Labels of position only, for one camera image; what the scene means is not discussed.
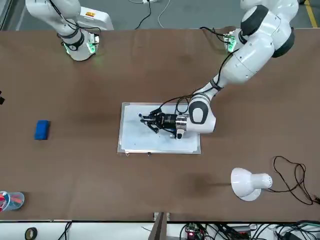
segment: brown tabletop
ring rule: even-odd
[[[320,206],[290,193],[253,202],[232,192],[241,167],[273,177],[272,158],[306,165],[308,191],[320,196],[320,30],[298,29],[293,49],[243,85],[212,101],[216,130],[201,155],[117,153],[122,102],[163,102],[214,76],[226,54],[198,29],[103,32],[98,55],[70,59],[54,31],[0,32],[1,190],[26,194],[2,220],[173,221],[319,220]],[[34,140],[50,120],[48,140]],[[294,184],[294,166],[279,162]],[[296,194],[307,201],[297,190]]]

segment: blue sponge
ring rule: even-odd
[[[50,121],[39,120],[36,124],[34,139],[35,140],[47,140],[49,133]]]

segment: white board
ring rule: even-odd
[[[169,132],[159,130],[156,134],[140,122],[139,114],[148,116],[159,106],[160,103],[122,103],[118,153],[201,154],[198,133],[185,132],[182,139],[174,139]],[[168,103],[161,109],[166,114],[173,114],[175,107],[175,103]],[[181,103],[179,110],[186,107]]]

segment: white lamp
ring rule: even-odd
[[[272,178],[266,173],[252,174],[243,168],[235,168],[231,173],[231,186],[234,194],[244,201],[256,200],[261,189],[272,186]]]

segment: robotic arm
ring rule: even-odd
[[[226,58],[225,65],[208,84],[191,95],[188,114],[165,114],[158,108],[149,116],[140,115],[142,123],[156,133],[160,129],[170,130],[178,139],[186,131],[211,133],[216,125],[210,108],[212,98],[228,83],[245,83],[270,58],[280,57],[291,49],[295,35],[290,21],[298,12],[297,0],[241,0],[241,7],[247,12],[240,29],[233,33],[238,49],[229,55],[229,60]]]
[[[99,38],[76,22],[81,13],[78,0],[25,0],[25,6],[32,16],[57,31],[74,60],[84,61],[96,53]]]

